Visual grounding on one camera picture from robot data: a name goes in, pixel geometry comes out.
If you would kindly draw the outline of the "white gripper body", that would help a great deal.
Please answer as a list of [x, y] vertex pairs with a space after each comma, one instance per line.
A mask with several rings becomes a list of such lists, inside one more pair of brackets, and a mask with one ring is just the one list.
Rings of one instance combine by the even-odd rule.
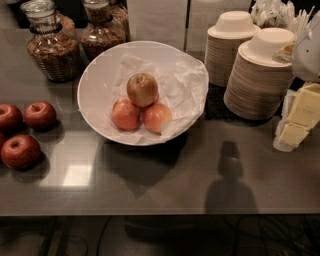
[[320, 10], [295, 42], [292, 71], [303, 81], [320, 82]]

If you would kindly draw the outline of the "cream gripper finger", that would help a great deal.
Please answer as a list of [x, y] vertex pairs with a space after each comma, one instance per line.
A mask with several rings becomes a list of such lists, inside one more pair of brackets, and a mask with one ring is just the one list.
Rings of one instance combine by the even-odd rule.
[[313, 129], [320, 121], [320, 84], [301, 87], [295, 94], [288, 121]]
[[281, 120], [278, 122], [273, 147], [282, 152], [292, 152], [307, 137], [309, 131], [302, 125], [288, 121], [296, 92], [288, 90], [284, 97]]

